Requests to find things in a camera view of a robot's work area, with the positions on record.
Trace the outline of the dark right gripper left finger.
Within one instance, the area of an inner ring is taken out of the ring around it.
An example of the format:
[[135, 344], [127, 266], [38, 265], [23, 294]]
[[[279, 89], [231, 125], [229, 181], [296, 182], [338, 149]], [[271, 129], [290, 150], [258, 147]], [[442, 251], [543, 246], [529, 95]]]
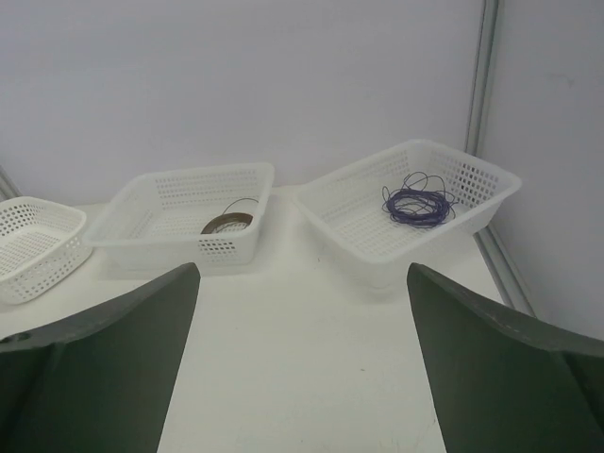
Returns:
[[1, 341], [4, 452], [155, 452], [195, 311], [192, 263]]

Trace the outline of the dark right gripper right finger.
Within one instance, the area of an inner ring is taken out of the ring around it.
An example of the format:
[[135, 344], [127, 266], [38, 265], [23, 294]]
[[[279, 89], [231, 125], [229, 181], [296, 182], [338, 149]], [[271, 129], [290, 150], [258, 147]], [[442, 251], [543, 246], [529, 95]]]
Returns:
[[600, 452], [603, 343], [414, 263], [407, 286], [449, 452]]

